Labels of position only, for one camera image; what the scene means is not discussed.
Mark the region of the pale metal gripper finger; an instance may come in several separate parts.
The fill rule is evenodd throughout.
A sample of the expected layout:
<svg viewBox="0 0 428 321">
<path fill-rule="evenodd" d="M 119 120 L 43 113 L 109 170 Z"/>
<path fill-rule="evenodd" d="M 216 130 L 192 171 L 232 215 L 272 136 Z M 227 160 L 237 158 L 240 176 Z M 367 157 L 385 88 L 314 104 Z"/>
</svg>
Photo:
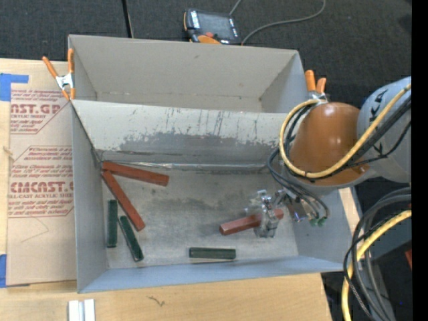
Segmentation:
<svg viewBox="0 0 428 321">
<path fill-rule="evenodd" d="M 273 238 L 276 235 L 279 218 L 273 209 L 266 209 L 260 213 L 260 224 L 254 229 L 258 238 Z"/>
<path fill-rule="evenodd" d="M 265 204 L 271 197 L 265 189 L 258 190 L 249 198 L 249 203 L 246 207 L 246 213 L 259 213 L 263 211 Z"/>
</svg>

